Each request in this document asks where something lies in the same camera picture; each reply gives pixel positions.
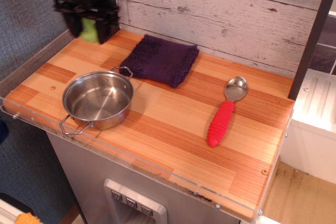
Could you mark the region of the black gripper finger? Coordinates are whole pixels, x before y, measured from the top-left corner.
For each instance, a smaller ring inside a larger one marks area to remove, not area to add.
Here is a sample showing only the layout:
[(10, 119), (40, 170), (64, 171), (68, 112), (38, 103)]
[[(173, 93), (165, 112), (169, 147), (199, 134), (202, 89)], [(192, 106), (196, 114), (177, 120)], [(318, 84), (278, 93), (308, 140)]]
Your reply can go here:
[(65, 22), (74, 37), (79, 37), (82, 32), (81, 18), (75, 13), (63, 13)]
[(117, 20), (97, 18), (95, 24), (100, 44), (104, 44), (119, 30)]

